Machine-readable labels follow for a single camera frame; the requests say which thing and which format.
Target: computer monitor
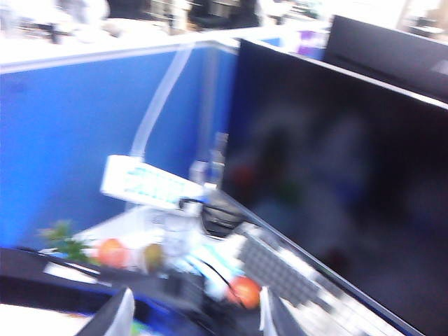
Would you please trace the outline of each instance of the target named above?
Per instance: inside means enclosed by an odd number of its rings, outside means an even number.
[[[448,45],[335,16],[323,61],[448,102]]]
[[[448,105],[248,41],[234,85],[224,191],[446,335]]]
[[[80,330],[76,336],[123,336],[131,332],[134,318],[134,296],[121,289]]]

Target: cubicle divider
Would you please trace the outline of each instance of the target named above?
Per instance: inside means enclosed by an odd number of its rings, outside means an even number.
[[[227,127],[231,38],[254,32],[197,39],[150,136],[147,163],[188,178],[195,160],[208,160],[214,134]],[[279,32],[260,39],[279,46]],[[175,41],[0,69],[0,246],[39,248],[39,229],[58,220],[79,231],[123,211],[123,201],[99,191],[106,158],[129,153]]]

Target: white cable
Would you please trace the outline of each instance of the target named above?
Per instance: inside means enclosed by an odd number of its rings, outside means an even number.
[[[167,72],[163,76],[162,81],[155,91],[148,109],[146,110],[145,116],[140,122],[140,126],[134,137],[134,142],[132,143],[130,152],[131,156],[138,158],[144,157],[149,136],[153,131],[154,125],[162,112],[163,106],[165,105],[169,94],[173,90],[176,81],[179,79],[179,76],[185,68],[194,46],[194,42],[179,46]]]

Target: white power strip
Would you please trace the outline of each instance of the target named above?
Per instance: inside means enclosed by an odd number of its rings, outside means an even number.
[[[110,155],[101,192],[136,204],[175,209],[181,197],[201,196],[202,186],[146,164],[137,157]]]

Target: apple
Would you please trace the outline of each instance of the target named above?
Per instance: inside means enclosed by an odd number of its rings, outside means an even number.
[[[143,250],[146,270],[152,272],[163,265],[163,248],[160,244],[150,244]]]
[[[118,239],[106,239],[99,245],[97,259],[103,265],[123,268],[128,258],[129,251]]]
[[[261,287],[246,276],[237,276],[230,282],[227,299],[235,304],[243,304],[245,308],[253,309],[260,304]]]

